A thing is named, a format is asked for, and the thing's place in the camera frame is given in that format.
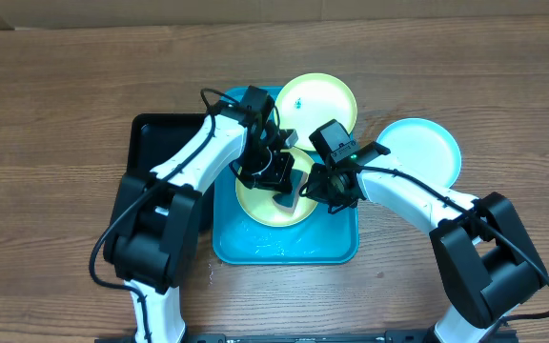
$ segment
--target plate rim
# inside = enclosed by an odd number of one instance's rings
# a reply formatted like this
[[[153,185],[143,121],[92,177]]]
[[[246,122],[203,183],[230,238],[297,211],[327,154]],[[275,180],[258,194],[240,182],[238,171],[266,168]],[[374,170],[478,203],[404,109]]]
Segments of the plate rim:
[[[327,79],[329,81],[334,81],[334,83],[341,86],[344,89],[345,92],[351,94],[351,100],[352,100],[352,105],[353,105],[353,115],[351,116],[352,117],[352,120],[351,120],[352,123],[351,123],[349,128],[347,128],[346,126],[344,128],[348,133],[351,133],[351,131],[355,128],[355,125],[356,125],[356,122],[357,122],[357,112],[358,112],[357,101],[356,101],[355,95],[353,94],[353,92],[351,91],[349,86],[347,86],[344,82],[342,82],[342,80],[340,80],[339,78],[337,78],[333,75],[326,74],[326,73],[323,73],[323,72],[310,72],[310,73],[305,73],[305,74],[299,75],[299,76],[293,78],[292,80],[290,80],[288,83],[286,83],[285,86],[283,86],[283,88],[279,92],[278,96],[276,97],[276,100],[274,101],[274,104],[278,108],[280,108],[281,105],[282,105],[282,102],[283,102],[283,98],[285,97],[286,93],[289,93],[290,90],[293,87],[296,87],[298,84],[300,84],[302,82],[305,82],[305,81],[309,81],[309,80],[323,80],[323,79]],[[299,147],[298,145],[295,145],[295,148],[299,148],[299,149],[304,150],[304,151],[315,151],[315,147],[313,147],[313,145],[311,145],[310,147]]]
[[[311,158],[311,156],[305,152],[304,150],[300,149],[300,148],[296,148],[296,147],[291,147],[290,149],[287,149],[286,151],[292,151],[292,150],[296,150],[297,152],[296,153],[299,153],[300,155],[302,155],[303,158],[306,158],[308,161],[311,161],[311,165],[313,165],[315,163],[314,159]],[[238,195],[238,187],[245,187],[243,186],[243,184],[240,182],[240,180],[238,180],[237,178],[234,179],[234,193],[236,195],[236,200],[238,201],[238,205],[240,205],[240,208],[241,210],[243,210],[247,215],[249,215],[250,218],[252,218],[253,220],[255,220],[256,222],[260,223],[260,224],[263,224],[263,225],[266,225],[268,227],[272,227],[272,228],[287,228],[287,227],[290,227],[292,225],[296,225],[298,223],[301,223],[302,221],[304,221],[306,218],[308,218],[316,209],[316,206],[318,205],[318,202],[314,201],[315,202],[315,205],[311,208],[310,211],[308,211],[303,217],[301,217],[301,219],[299,219],[298,221],[295,221],[294,223],[291,223],[291,224],[284,224],[284,225],[280,225],[280,224],[272,224],[272,223],[268,223],[268,222],[265,222],[259,218],[256,218],[254,215],[252,215],[251,213],[249,213],[247,210],[245,210],[245,207],[243,206],[243,203],[242,201],[240,200],[239,198],[239,195]]]
[[[396,130],[397,128],[399,128],[400,126],[401,127],[406,127],[408,126],[409,124],[413,124],[413,123],[419,123],[420,126],[424,127],[424,128],[428,128],[430,129],[431,131],[435,132],[436,134],[438,134],[439,136],[443,137],[444,138],[444,141],[446,142],[446,144],[449,146],[449,147],[454,147],[454,149],[451,149],[451,151],[454,151],[453,152],[453,158],[454,160],[456,161],[456,163],[454,163],[454,167],[455,169],[453,170],[453,172],[451,172],[451,177],[449,177],[447,180],[446,180],[446,184],[445,185],[441,185],[439,184],[440,186],[443,186],[443,187],[447,187],[447,188],[450,188],[452,187],[458,180],[458,177],[460,176],[461,174],[461,167],[462,167],[462,154],[461,154],[461,149],[460,149],[460,146],[458,145],[458,142],[457,140],[455,139],[455,137],[448,131],[446,130],[446,128],[444,128],[443,126],[441,126],[440,124],[436,123],[435,121],[433,120],[429,120],[429,119],[425,119],[425,118],[416,118],[416,117],[409,117],[409,118],[403,118],[403,119],[399,119],[391,124],[389,124],[379,135],[378,137],[376,138],[376,142],[377,143],[380,143],[380,140],[386,136],[387,134],[389,134],[391,131],[393,130]]]

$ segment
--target cardboard box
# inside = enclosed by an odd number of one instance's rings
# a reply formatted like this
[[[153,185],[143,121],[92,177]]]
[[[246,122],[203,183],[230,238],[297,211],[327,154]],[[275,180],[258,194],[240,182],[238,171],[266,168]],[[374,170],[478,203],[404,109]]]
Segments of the cardboard box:
[[[549,0],[0,0],[0,30],[549,14]]]

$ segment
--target wooden table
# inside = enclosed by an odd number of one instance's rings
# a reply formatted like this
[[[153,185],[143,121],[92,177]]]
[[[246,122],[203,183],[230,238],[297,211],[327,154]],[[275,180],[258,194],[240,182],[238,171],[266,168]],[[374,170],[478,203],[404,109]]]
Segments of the wooden table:
[[[0,342],[133,331],[129,295],[95,286],[87,264],[136,115],[203,111],[202,87],[313,71],[353,90],[362,144],[405,117],[450,130],[463,153],[455,188],[512,199],[549,271],[549,16],[0,32]],[[367,203],[359,223],[359,252],[340,266],[234,267],[205,234],[182,291],[190,331],[435,323],[449,303],[428,239]],[[547,308],[542,290],[519,312]],[[549,340],[549,319],[513,328]]]

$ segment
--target yellow plate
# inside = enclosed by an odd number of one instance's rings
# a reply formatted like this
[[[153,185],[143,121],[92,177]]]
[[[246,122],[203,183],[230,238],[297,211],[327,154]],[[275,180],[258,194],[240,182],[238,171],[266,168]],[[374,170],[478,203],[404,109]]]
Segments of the yellow plate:
[[[316,128],[337,120],[351,133],[357,120],[357,102],[342,81],[324,73],[309,73],[290,81],[276,98],[281,129],[295,129],[295,146],[315,151],[309,136]]]
[[[294,157],[294,169],[311,172],[313,159],[304,151],[296,148],[288,150]],[[255,221],[272,227],[286,227],[306,219],[316,208],[314,200],[300,197],[293,214],[285,213],[278,209],[273,203],[275,191],[259,189],[249,190],[236,180],[236,197],[246,214]]]

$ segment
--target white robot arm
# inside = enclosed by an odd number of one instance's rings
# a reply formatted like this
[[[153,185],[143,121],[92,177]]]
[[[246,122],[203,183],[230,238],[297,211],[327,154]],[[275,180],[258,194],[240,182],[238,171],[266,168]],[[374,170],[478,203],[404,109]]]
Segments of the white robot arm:
[[[252,102],[252,99],[261,99],[262,94],[256,90],[250,89],[254,94],[250,94],[248,99],[243,98],[237,107]],[[242,169],[237,171],[238,177],[246,187],[291,191],[289,174],[294,161],[288,153],[280,150],[293,145],[295,133],[273,129],[272,123],[270,127],[267,125],[266,118],[272,104],[261,106],[264,101],[268,102],[268,99],[252,103],[254,109],[260,111],[239,112],[230,109],[231,106],[224,107],[228,111],[222,111],[214,118],[214,136],[209,143],[180,173],[169,179],[174,192],[173,200],[156,201],[147,209],[148,213],[142,215],[138,212],[128,220],[126,230],[132,231],[129,226],[163,227],[159,229],[162,231],[160,240],[150,240],[146,237],[152,236],[143,236],[142,232],[125,233],[123,226],[115,242],[106,245],[106,260],[113,263],[118,276],[124,278],[127,285],[140,289],[147,296],[150,328],[147,334],[142,308],[137,302],[138,298],[132,296],[138,327],[134,337],[137,343],[149,340],[179,343],[183,338],[185,323],[180,313],[178,285],[185,270],[183,261],[187,255],[193,254],[196,244],[196,234],[192,233],[194,227],[189,223],[199,215],[200,194],[209,188],[224,168],[240,160]],[[259,117],[257,122],[261,120],[258,130],[253,124],[248,124],[254,123],[248,120],[251,113]],[[152,169],[155,178],[163,179],[175,170],[211,131],[212,120],[207,117],[201,130],[178,154]],[[534,271],[509,250],[499,249],[485,257],[485,261],[477,253],[473,254],[473,246],[480,238],[492,237],[480,232],[476,225],[463,218],[458,209],[443,203],[433,192],[442,194],[458,208],[486,217],[489,223],[499,225],[498,229],[502,232],[510,232],[503,225],[514,227],[515,244],[528,250],[527,254],[543,268],[537,251],[524,228],[519,228],[521,223],[518,216],[513,212],[511,204],[507,206],[509,202],[506,199],[491,196],[480,200],[473,195],[422,180],[418,174],[404,168],[385,147],[373,143],[357,149],[356,142],[336,121],[317,129],[311,135],[311,141],[325,165],[313,166],[301,195],[326,203],[331,209],[354,206],[358,199],[368,200],[389,208],[421,232],[430,235],[444,288],[453,303],[433,328],[434,341],[479,342],[501,316],[512,311],[518,303],[528,299],[544,285]],[[400,177],[402,174],[411,175],[415,181]],[[138,192],[142,192],[139,189],[144,190],[146,185],[148,182],[138,182],[136,179],[125,181],[123,178],[113,217],[116,217],[116,208],[123,208],[129,203],[130,200],[125,198],[136,197]],[[170,241],[180,243],[171,247],[171,244],[166,243]]]

